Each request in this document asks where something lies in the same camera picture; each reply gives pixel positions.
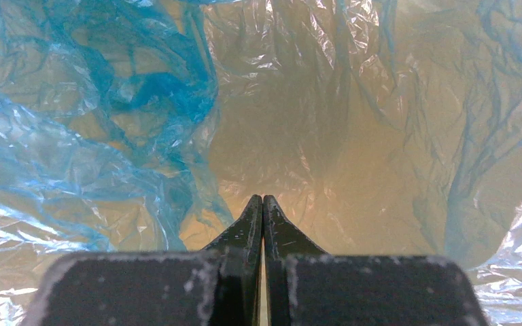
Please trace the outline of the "blue plastic trash bag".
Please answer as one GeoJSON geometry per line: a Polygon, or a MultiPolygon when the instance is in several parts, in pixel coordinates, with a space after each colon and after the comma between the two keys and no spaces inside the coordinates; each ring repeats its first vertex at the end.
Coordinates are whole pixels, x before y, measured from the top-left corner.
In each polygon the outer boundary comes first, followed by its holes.
{"type": "Polygon", "coordinates": [[[253,194],[522,325],[522,1],[0,1],[0,325],[62,254],[199,249],[253,194]]]}

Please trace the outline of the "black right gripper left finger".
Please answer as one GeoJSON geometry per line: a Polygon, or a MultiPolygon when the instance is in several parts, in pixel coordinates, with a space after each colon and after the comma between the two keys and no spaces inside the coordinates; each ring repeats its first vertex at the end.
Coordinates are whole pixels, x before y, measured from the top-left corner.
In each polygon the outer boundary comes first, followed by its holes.
{"type": "Polygon", "coordinates": [[[77,252],[42,278],[23,325],[258,325],[262,198],[198,251],[77,252]]]}

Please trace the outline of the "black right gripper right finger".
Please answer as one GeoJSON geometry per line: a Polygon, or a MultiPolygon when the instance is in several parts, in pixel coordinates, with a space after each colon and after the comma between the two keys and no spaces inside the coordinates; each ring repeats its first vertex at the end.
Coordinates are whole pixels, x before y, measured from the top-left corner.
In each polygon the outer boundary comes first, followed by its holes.
{"type": "Polygon", "coordinates": [[[435,255],[333,255],[263,199],[271,325],[486,325],[462,269],[435,255]]]}

